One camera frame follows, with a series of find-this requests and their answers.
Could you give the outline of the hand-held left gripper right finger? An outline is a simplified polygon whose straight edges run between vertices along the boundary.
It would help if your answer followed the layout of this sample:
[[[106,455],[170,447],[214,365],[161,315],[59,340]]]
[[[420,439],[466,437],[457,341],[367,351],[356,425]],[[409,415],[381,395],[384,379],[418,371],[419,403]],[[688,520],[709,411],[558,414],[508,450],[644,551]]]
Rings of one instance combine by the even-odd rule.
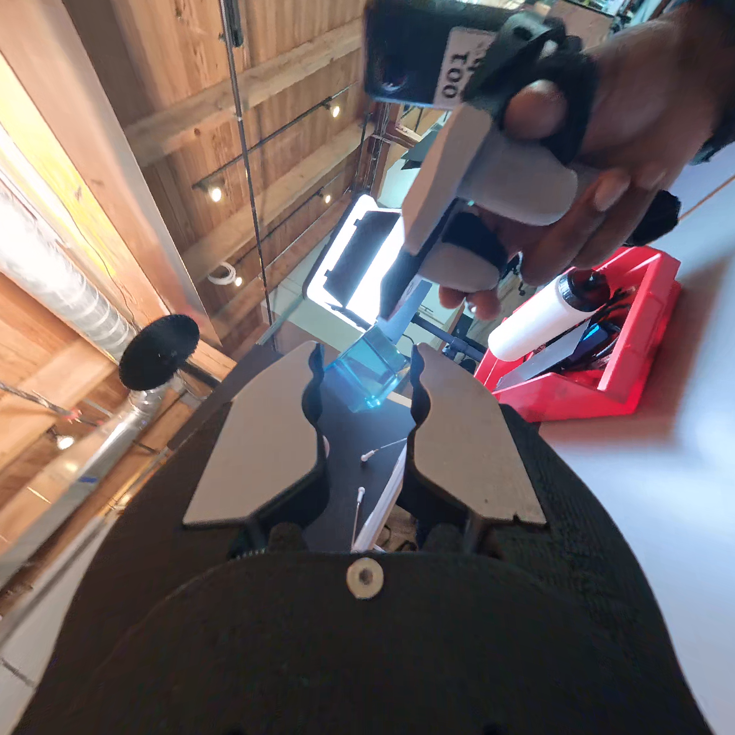
[[[547,518],[497,399],[426,344],[413,348],[414,427],[403,508],[418,547],[490,547],[504,528],[545,533]]]

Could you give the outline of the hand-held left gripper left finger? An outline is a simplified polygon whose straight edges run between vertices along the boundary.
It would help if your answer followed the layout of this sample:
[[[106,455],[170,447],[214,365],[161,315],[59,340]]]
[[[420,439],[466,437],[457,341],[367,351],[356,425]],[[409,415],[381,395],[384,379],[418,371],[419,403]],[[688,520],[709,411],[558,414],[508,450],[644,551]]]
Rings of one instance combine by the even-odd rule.
[[[324,348],[305,342],[232,401],[183,516],[185,528],[311,526],[330,498],[323,412]]]

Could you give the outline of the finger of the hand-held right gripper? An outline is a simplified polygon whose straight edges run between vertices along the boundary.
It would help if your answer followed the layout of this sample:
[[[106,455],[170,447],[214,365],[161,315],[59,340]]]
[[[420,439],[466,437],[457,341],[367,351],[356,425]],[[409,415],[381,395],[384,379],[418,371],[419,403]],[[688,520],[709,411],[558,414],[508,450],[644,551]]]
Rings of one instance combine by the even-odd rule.
[[[397,345],[432,283],[419,273],[422,259],[400,250],[380,284],[378,327]]]
[[[457,189],[490,133],[492,116],[461,105],[437,133],[401,205],[403,248],[418,254],[456,197]]]

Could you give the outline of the blue transparent cube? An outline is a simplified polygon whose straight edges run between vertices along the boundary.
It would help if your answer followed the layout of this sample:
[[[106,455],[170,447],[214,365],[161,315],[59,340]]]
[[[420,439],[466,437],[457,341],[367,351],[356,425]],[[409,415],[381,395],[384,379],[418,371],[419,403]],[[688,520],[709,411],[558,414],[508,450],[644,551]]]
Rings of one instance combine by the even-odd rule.
[[[369,328],[325,370],[325,384],[354,414],[381,407],[408,376],[410,359],[381,331]]]

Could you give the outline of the red plastic bin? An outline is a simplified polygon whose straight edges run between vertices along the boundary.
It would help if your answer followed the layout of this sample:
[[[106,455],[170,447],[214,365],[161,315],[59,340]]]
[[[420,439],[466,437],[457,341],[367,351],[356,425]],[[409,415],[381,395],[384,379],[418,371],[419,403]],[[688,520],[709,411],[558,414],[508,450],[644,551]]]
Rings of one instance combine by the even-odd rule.
[[[612,301],[602,317],[593,317],[593,326],[610,325],[606,340],[572,366],[561,366],[570,361],[569,351],[533,376],[528,364],[547,352],[554,356],[555,344],[509,363],[487,351],[475,378],[529,422],[633,413],[681,291],[680,266],[680,260],[650,246],[619,249],[596,269],[606,277]],[[528,379],[520,381],[522,375]]]

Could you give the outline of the dark metal plate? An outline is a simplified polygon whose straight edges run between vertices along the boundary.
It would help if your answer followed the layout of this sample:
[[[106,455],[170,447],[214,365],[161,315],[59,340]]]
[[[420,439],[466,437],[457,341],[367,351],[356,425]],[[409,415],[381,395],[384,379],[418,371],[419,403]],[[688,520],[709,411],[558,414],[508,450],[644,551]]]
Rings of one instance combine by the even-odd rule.
[[[558,363],[565,361],[575,352],[588,326],[589,321],[586,320],[560,336],[556,341],[547,344],[543,350],[532,354],[517,368],[501,377],[495,388],[491,390],[505,390],[527,382],[548,372]]]

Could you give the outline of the person's right hand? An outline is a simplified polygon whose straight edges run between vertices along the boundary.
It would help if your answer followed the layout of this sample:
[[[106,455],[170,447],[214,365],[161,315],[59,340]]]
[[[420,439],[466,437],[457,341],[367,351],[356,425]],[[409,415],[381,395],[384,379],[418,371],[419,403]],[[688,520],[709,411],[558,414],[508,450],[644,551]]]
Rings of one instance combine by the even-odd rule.
[[[600,81],[580,153],[598,178],[548,227],[479,210],[508,254],[521,254],[527,284],[598,265],[630,238],[733,109],[733,28],[733,2],[674,2],[593,50]]]

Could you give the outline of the black flag panel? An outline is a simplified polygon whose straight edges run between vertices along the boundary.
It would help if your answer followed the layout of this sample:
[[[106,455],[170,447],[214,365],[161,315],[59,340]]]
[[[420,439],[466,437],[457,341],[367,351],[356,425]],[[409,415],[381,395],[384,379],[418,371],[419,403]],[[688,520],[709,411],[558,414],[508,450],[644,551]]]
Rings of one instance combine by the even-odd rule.
[[[420,169],[426,156],[436,141],[436,137],[440,132],[440,129],[430,130],[426,136],[424,136],[420,142],[418,142],[413,148],[409,149],[402,157],[403,165],[401,170],[416,170]]]

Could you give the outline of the black light stand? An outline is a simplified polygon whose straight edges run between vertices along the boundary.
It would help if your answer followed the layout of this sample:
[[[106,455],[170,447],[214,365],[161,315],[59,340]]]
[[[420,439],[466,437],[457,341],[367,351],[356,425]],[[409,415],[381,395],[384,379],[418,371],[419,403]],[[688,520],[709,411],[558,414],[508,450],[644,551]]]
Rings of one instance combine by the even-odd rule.
[[[423,328],[430,334],[436,336],[446,345],[453,349],[457,354],[464,354],[468,359],[475,360],[476,362],[482,361],[484,355],[487,353],[487,348],[477,347],[474,342],[468,342],[460,337],[451,335],[450,333],[442,330],[439,326],[422,317],[416,312],[412,318],[411,323]]]

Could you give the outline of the studio light panel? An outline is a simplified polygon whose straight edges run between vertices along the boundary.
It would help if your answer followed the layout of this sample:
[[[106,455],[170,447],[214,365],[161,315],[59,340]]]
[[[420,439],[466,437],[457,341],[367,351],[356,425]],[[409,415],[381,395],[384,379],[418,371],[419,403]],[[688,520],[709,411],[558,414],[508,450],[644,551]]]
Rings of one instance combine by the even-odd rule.
[[[379,318],[381,282],[403,246],[399,209],[354,196],[306,276],[305,299],[365,332]]]

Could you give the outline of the black wood-framed board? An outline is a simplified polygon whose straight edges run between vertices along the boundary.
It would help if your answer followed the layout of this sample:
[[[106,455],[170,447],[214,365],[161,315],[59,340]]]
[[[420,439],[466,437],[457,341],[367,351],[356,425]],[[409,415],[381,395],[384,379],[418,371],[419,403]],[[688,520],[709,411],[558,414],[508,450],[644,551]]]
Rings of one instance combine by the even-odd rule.
[[[225,392],[216,390],[205,401],[204,407],[212,409],[212,412],[179,446],[158,475],[162,488],[177,507],[174,525],[189,535],[231,531],[233,556],[264,545],[266,537],[239,526],[185,528],[182,519],[234,397],[281,357],[271,347],[253,347],[237,364],[234,378],[226,385]],[[371,411],[350,412],[326,387],[325,361],[324,357],[323,412],[319,427],[327,444],[330,498],[323,514],[302,531],[309,550],[346,553],[352,544],[354,517],[357,517],[356,529],[360,531],[390,478],[413,422],[408,407],[391,399]]]

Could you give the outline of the white bottle black cap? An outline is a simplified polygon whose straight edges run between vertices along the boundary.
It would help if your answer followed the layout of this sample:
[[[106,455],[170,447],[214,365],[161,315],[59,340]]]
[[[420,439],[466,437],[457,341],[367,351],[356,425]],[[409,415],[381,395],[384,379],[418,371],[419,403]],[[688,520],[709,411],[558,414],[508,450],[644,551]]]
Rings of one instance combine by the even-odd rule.
[[[488,336],[488,350],[513,362],[588,321],[611,298],[606,275],[571,269],[537,291]]]

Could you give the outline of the dark blue pouch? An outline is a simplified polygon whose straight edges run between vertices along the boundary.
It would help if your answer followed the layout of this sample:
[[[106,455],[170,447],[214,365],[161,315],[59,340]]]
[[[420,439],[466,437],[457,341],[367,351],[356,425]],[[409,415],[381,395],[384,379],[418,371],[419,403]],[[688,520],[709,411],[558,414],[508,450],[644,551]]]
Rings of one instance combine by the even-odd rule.
[[[585,371],[610,354],[620,334],[620,327],[610,321],[589,326],[562,367],[565,371]]]

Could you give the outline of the black metal pole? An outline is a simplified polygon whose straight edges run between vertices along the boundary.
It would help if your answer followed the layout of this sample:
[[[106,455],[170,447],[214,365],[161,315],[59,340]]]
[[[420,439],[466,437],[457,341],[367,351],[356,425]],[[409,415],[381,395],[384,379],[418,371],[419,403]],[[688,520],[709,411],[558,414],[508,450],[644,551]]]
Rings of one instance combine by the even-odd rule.
[[[238,72],[236,67],[236,62],[234,59],[234,47],[235,47],[235,30],[241,29],[242,27],[237,25],[237,2],[232,1],[219,1],[219,11],[220,11],[220,19],[223,27],[223,33],[224,33],[224,42],[225,42],[225,50],[227,55],[227,62],[228,62],[228,68],[229,68],[229,78],[231,82],[231,88],[232,88],[232,98],[234,103],[234,117],[237,122],[237,133],[240,141],[240,148],[241,148],[241,160],[243,162],[244,170],[245,170],[245,180],[248,187],[248,196],[250,201],[250,208],[251,208],[251,214],[252,214],[252,223],[253,223],[253,233],[256,243],[256,252],[258,254],[258,259],[260,263],[260,271],[261,271],[261,280],[262,280],[262,290],[263,290],[263,296],[265,300],[265,308],[266,308],[266,316],[268,318],[268,330],[266,331],[265,335],[266,337],[270,337],[273,335],[272,328],[274,325],[274,319],[273,319],[273,310],[271,308],[271,298],[270,293],[268,291],[268,277],[267,277],[267,268],[265,264],[265,258],[263,254],[262,249],[262,239],[261,239],[261,232],[260,232],[260,221],[258,218],[258,211],[256,207],[256,197],[253,189],[253,182],[252,182],[252,170],[250,166],[249,161],[249,155],[248,155],[248,144],[246,140],[245,135],[245,126],[244,126],[244,119],[243,119],[243,104],[242,104],[242,98],[240,94],[240,83],[238,81]]]

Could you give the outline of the silver ventilation duct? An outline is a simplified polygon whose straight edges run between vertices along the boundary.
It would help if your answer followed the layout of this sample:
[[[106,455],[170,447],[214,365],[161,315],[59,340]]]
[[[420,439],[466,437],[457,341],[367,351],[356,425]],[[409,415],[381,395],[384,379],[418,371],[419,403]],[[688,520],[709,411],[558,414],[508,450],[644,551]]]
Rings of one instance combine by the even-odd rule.
[[[167,411],[179,403],[195,409],[201,401],[180,377],[154,390],[132,392],[114,415],[33,475],[2,505],[1,586],[29,565]]]

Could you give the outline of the large silver air duct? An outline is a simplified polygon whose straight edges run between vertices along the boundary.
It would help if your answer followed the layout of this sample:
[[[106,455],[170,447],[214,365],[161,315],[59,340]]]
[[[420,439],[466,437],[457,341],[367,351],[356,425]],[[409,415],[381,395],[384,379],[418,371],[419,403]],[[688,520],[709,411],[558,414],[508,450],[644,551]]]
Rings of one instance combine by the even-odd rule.
[[[132,324],[65,255],[54,232],[1,183],[1,269],[9,279],[119,363]]]

